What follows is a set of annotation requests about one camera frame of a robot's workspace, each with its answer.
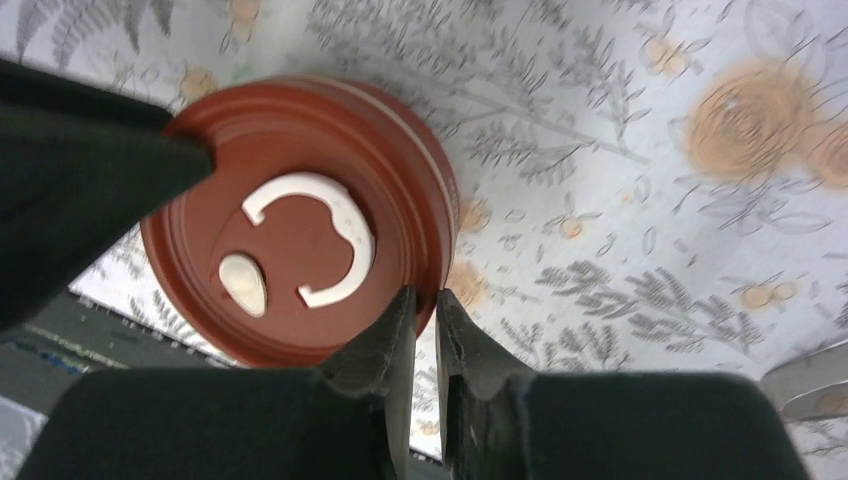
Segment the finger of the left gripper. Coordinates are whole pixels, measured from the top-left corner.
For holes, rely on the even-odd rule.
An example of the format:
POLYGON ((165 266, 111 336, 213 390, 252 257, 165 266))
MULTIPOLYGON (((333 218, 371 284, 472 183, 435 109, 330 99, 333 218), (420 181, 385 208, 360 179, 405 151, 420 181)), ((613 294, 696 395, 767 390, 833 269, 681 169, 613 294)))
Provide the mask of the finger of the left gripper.
POLYGON ((64 291, 135 223, 214 169, 167 137, 171 113, 9 60, 1 64, 1 326, 64 291))

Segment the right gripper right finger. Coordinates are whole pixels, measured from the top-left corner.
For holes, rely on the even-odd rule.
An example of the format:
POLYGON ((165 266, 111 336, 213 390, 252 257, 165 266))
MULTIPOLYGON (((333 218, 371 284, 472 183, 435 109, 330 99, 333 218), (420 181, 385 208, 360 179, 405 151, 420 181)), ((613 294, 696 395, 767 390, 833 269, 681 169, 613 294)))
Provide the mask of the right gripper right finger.
POLYGON ((455 479, 805 479, 750 380, 709 372, 542 373, 436 298, 442 454, 455 479))

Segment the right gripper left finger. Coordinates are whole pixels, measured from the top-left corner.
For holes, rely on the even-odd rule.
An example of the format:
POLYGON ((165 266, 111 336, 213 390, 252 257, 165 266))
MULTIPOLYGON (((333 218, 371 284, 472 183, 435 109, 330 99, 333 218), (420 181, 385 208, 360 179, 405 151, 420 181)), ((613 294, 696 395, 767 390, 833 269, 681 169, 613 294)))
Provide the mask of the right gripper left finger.
POLYGON ((90 373, 58 401, 22 479, 403 479, 417 292, 310 368, 90 373))

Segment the red round lid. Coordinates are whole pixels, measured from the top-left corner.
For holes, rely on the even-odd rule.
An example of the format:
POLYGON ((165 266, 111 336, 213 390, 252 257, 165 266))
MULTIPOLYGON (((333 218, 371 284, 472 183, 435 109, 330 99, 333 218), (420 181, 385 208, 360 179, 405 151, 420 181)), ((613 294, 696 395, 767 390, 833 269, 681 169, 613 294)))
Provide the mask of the red round lid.
POLYGON ((445 285, 445 205, 417 145, 391 118, 332 87, 289 76, 213 93, 165 134, 212 153, 211 176, 141 223, 151 268, 179 314, 213 346, 254 367, 313 365, 371 325, 397 290, 418 291, 417 330, 445 285), (287 174, 344 187, 375 240, 363 284, 309 307, 298 288, 328 289, 355 254, 324 202, 272 201, 259 223, 246 198, 287 174))

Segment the black tongs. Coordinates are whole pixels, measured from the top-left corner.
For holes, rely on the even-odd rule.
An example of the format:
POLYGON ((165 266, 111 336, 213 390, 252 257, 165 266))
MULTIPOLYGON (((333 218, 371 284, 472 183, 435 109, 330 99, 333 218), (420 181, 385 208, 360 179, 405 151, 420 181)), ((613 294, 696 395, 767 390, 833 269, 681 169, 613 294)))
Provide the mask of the black tongs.
POLYGON ((760 387, 790 422, 846 418, 847 339, 773 368, 760 387))

